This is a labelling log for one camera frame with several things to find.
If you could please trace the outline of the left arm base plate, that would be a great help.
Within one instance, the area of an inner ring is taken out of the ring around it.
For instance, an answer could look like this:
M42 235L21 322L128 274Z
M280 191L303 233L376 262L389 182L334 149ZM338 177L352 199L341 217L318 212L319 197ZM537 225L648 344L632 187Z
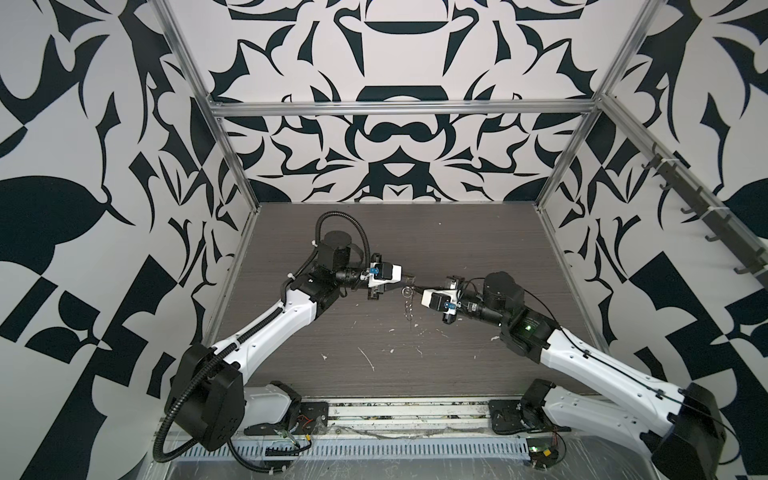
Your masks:
M314 433L327 426L329 403L324 401L302 401L293 403L284 417L274 424L247 423L246 436L270 436L296 434L299 436Z

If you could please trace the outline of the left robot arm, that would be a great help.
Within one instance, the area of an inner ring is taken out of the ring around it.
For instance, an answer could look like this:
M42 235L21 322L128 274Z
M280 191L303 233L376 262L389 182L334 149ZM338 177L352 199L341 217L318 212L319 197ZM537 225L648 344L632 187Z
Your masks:
M257 369L344 291L364 287L375 298L405 281L403 268L378 254L364 252L360 263L352 263L353 249L347 233L326 234L299 271L286 278L274 305L214 345L194 344L185 351L155 436L155 460L170 461L195 445L215 451L250 426L290 425L300 395L281 382L247 395L245 385Z

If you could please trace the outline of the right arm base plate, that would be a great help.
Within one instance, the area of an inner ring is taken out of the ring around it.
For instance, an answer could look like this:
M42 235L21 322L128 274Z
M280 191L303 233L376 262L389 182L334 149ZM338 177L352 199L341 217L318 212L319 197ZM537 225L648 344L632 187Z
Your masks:
M572 428L555 424L545 414L545 404L544 400L490 400L491 430L496 435L571 432Z

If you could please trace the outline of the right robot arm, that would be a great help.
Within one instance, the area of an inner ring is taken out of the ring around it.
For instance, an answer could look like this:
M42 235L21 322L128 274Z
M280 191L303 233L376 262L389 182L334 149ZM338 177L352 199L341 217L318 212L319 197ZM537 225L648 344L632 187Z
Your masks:
M496 326L510 351L601 396L590 400L537 380L519 404L527 427L569 427L600 436L649 459L668 479L716 478L729 434L710 390L656 378L594 348L550 311L530 307L527 290L504 271L487 275L480 290L461 278L444 287L410 289L445 323L467 317Z

